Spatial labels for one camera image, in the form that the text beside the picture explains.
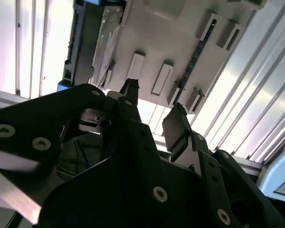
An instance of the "bolt head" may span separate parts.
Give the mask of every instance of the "bolt head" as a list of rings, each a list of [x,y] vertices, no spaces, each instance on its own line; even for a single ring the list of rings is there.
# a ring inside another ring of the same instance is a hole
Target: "bolt head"
[[[10,138],[16,133],[13,126],[9,124],[0,124],[0,138]]]
[[[46,151],[51,148],[52,143],[47,138],[37,137],[32,141],[32,146],[38,151]]]
[[[160,186],[154,187],[153,195],[161,203],[164,203],[168,200],[168,194],[167,194],[166,190]]]
[[[230,225],[231,220],[226,211],[224,211],[223,209],[218,209],[217,215],[218,215],[219,220],[221,220],[225,225],[227,226]]]

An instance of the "blue component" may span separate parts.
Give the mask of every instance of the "blue component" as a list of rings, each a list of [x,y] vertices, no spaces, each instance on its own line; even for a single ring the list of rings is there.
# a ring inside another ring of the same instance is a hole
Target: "blue component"
[[[60,81],[57,85],[57,92],[58,91],[61,91],[61,90],[65,90],[65,89],[68,89],[68,88],[71,88],[72,86],[70,85],[66,85],[63,83],[63,81]]]
[[[97,6],[99,6],[101,3],[101,0],[85,0],[85,1],[90,2],[90,3],[97,5]]]
[[[268,167],[257,184],[264,195],[285,201],[285,151]]]

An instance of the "black plastic part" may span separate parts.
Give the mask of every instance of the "black plastic part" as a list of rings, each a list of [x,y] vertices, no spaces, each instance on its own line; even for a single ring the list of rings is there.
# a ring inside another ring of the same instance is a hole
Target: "black plastic part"
[[[167,150],[172,153],[174,159],[187,147],[186,136],[192,131],[186,115],[183,106],[177,103],[162,122]]]
[[[47,175],[61,152],[60,136],[66,134],[70,121],[87,106],[104,99],[101,90],[85,84],[0,109],[0,124],[15,129],[13,136],[0,138],[0,169]],[[34,149],[32,142],[37,137],[49,139],[50,148]]]
[[[246,175],[239,164],[232,156],[226,158],[223,150],[217,150],[213,157],[219,162],[227,173],[229,185],[232,191],[229,192],[231,205],[241,201],[247,207],[248,224],[250,228],[285,228],[285,219],[277,209],[263,195],[260,189]]]
[[[196,174],[162,160],[175,206],[170,214],[154,213],[145,204],[145,188],[132,151],[122,145],[118,151],[53,191],[43,205],[38,227],[210,227]]]

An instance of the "screw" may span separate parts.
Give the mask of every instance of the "screw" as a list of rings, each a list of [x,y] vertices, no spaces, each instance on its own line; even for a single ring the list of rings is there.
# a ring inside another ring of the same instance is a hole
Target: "screw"
[[[198,138],[199,140],[204,141],[204,138],[200,134],[198,134]]]
[[[219,220],[221,220],[225,225],[229,226],[231,223],[229,215],[223,209],[218,209],[217,211]]]
[[[132,102],[131,102],[131,101],[126,100],[125,102],[126,102],[128,105],[132,105]]]
[[[16,133],[13,126],[9,124],[0,124],[0,138],[10,138]]]
[[[227,154],[226,152],[223,152],[223,156],[227,159],[229,158],[229,154]]]
[[[98,91],[96,91],[96,90],[92,90],[92,94],[94,94],[94,95],[96,95],[96,96],[99,96],[99,95],[100,95],[100,93],[99,93]]]
[[[44,137],[37,137],[32,141],[32,145],[36,150],[46,151],[51,148],[51,141]]]
[[[168,194],[165,189],[160,186],[155,186],[153,189],[154,197],[161,203],[164,203],[168,199]]]

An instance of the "black cable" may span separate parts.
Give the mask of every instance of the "black cable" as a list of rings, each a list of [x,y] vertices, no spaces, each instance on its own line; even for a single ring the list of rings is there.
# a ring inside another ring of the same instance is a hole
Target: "black cable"
[[[5,228],[18,228],[22,219],[23,216],[15,211],[9,222],[6,224]]]
[[[91,165],[91,163],[89,162],[88,158],[86,157],[86,154],[85,154],[83,148],[81,147],[79,140],[76,140],[76,142],[77,142],[78,148],[79,148],[79,150],[80,150],[80,152],[81,152],[81,154],[82,154],[82,156],[83,156],[83,158],[84,158],[84,160],[85,160],[85,162],[86,162],[86,163],[85,163],[86,168],[87,168],[87,169],[91,168],[92,165]]]

